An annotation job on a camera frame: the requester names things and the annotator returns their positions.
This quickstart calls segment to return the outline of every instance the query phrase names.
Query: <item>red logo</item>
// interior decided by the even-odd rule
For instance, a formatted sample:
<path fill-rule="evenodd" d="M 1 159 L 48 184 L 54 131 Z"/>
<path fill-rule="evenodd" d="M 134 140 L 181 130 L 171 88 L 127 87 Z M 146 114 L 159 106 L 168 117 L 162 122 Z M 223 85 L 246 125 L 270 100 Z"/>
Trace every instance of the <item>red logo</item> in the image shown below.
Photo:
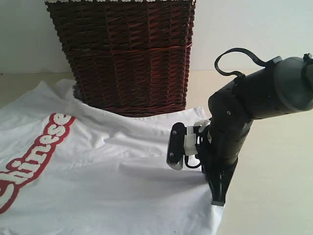
<path fill-rule="evenodd" d="M 20 188 L 37 179 L 50 161 L 55 147 L 69 134 L 69 127 L 75 117 L 52 114 L 42 135 L 21 158 L 15 158 L 6 165 L 7 171 L 0 171 L 0 214 L 13 204 Z"/>

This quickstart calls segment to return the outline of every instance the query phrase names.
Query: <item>white t-shirt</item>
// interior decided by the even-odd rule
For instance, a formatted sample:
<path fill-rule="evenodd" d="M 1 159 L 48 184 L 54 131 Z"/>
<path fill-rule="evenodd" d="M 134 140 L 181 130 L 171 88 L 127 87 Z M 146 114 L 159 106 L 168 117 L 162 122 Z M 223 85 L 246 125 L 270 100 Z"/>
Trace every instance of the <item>white t-shirt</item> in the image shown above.
<path fill-rule="evenodd" d="M 0 235 L 216 234 L 223 208 L 201 171 L 166 164 L 172 125 L 203 109 L 126 118 L 73 85 L 41 82 L 0 110 Z"/>

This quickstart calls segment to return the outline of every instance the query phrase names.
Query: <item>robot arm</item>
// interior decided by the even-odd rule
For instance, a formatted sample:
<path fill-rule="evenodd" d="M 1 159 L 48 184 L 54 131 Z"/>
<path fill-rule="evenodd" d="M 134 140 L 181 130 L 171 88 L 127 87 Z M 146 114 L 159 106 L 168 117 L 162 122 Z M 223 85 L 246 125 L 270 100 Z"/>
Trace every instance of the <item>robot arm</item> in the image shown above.
<path fill-rule="evenodd" d="M 245 53 L 265 68 L 248 76 L 239 71 L 223 72 L 218 61 L 231 52 Z M 203 131 L 199 126 L 185 127 L 182 123 L 173 126 L 167 163 L 180 170 L 183 158 L 190 167 L 188 155 L 195 155 L 209 183 L 212 204 L 223 206 L 253 121 L 313 108 L 313 59 L 305 54 L 303 58 L 276 57 L 263 62 L 246 49 L 233 48 L 216 60 L 215 68 L 222 75 L 237 77 L 209 98 L 212 118 Z"/>

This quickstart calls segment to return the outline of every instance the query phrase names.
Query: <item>brown wicker basket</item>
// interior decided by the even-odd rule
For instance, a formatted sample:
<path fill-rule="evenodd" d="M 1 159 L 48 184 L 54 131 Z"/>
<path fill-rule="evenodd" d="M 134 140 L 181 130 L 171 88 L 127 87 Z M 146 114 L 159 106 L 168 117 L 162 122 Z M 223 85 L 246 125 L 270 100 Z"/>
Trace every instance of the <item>brown wicker basket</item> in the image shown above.
<path fill-rule="evenodd" d="M 129 117 L 185 108 L 195 0 L 46 5 L 85 103 Z"/>

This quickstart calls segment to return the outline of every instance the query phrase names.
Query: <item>wicker basket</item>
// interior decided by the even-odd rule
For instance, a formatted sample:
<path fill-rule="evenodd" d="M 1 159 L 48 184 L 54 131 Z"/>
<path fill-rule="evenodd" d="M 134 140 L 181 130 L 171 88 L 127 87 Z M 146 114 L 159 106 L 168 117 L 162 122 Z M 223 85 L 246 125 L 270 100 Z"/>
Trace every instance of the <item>wicker basket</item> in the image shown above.
<path fill-rule="evenodd" d="M 129 117 L 185 108 L 195 0 L 46 5 L 85 103 Z"/>

